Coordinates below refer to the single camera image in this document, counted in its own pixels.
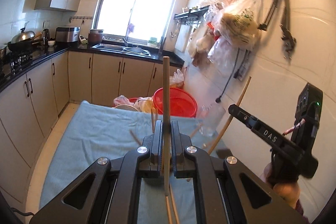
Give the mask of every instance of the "floor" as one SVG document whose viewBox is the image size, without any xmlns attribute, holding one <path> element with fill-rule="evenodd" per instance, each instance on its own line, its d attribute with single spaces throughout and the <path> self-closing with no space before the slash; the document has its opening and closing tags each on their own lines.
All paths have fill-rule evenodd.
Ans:
<svg viewBox="0 0 336 224">
<path fill-rule="evenodd" d="M 65 107 L 43 146 L 31 177 L 26 200 L 26 212 L 36 213 L 39 210 L 41 193 L 49 165 L 53 159 L 59 141 L 78 107 L 79 105 L 74 103 L 69 103 Z M 30 219 L 31 217 L 26 217 L 26 222 L 28 223 Z"/>
</svg>

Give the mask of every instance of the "metal basin in sink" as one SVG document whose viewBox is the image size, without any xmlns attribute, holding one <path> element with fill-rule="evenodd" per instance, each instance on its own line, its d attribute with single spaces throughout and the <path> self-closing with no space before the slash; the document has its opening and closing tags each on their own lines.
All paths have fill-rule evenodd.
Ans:
<svg viewBox="0 0 336 224">
<path fill-rule="evenodd" d="M 110 50 L 114 52 L 122 52 L 125 47 L 123 46 L 118 46 L 118 45 L 110 45 L 110 44 L 98 44 L 93 46 L 92 48 L 96 48 L 98 50 Z"/>
<path fill-rule="evenodd" d="M 125 47 L 124 51 L 131 52 L 133 54 L 151 56 L 149 51 L 143 50 L 139 47 Z"/>
</svg>

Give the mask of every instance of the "kitchen counter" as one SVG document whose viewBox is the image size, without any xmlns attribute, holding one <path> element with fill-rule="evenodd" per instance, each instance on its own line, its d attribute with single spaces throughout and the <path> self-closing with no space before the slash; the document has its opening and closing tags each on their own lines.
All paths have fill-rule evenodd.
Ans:
<svg viewBox="0 0 336 224">
<path fill-rule="evenodd" d="M 104 54 L 104 55 L 113 55 L 113 56 L 120 56 L 125 58 L 131 58 L 131 59 L 137 59 L 137 60 L 143 60 L 153 63 L 163 63 L 163 56 L 169 56 L 170 57 L 170 65 L 178 68 L 182 68 L 184 61 L 178 57 L 173 52 L 163 51 L 161 56 L 158 56 L 158 49 L 156 48 L 150 48 L 150 47 L 144 47 L 146 50 L 148 50 L 152 56 L 138 56 L 133 54 L 128 54 L 125 52 L 109 52 L 109 51 L 103 51 L 98 50 L 95 48 L 92 48 L 95 44 L 80 44 L 77 42 L 74 43 L 57 43 L 53 47 L 48 47 L 46 49 L 35 49 L 33 51 L 33 57 L 34 59 L 29 63 L 24 65 L 21 69 L 17 70 L 15 73 L 11 72 L 11 66 L 9 64 L 9 60 L 4 61 L 4 65 L 2 67 L 2 71 L 6 75 L 5 78 L 0 80 L 0 92 L 3 91 L 6 87 L 8 87 L 11 83 L 13 83 L 16 79 L 18 79 L 20 76 L 24 75 L 29 70 L 35 68 L 36 66 L 42 64 L 43 62 L 63 53 L 66 51 L 75 51 L 75 52 L 89 52 L 89 53 L 95 53 L 95 54 Z"/>
</svg>

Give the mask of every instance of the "small bowl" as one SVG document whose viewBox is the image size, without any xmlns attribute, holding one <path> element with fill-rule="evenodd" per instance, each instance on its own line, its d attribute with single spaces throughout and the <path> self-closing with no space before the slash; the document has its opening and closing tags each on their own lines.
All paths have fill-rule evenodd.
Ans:
<svg viewBox="0 0 336 224">
<path fill-rule="evenodd" d="M 54 46 L 54 45 L 55 45 L 55 40 L 48 41 L 48 46 Z"/>
</svg>

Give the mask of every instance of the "silver screw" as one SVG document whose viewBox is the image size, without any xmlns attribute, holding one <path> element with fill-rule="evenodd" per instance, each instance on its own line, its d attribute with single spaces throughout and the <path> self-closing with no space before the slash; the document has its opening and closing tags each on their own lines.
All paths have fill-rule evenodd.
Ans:
<svg viewBox="0 0 336 224">
<path fill-rule="evenodd" d="M 187 152 L 192 154 L 192 153 L 195 153 L 197 151 L 197 148 L 194 147 L 194 146 L 188 146 L 186 150 L 187 150 Z"/>
<path fill-rule="evenodd" d="M 138 147 L 137 151 L 140 153 L 140 154 L 143 154 L 143 153 L 146 153 L 148 151 L 147 147 L 145 146 L 140 146 Z"/>
<path fill-rule="evenodd" d="M 237 158 L 236 158 L 236 157 L 233 157 L 233 156 L 230 156 L 230 157 L 227 157 L 227 158 L 226 158 L 226 161 L 227 161 L 229 164 L 236 164 L 236 163 L 237 163 Z"/>
<path fill-rule="evenodd" d="M 101 158 L 98 159 L 98 164 L 99 165 L 105 165 L 105 164 L 107 164 L 108 161 L 109 160 L 107 158 L 101 157 Z"/>
</svg>

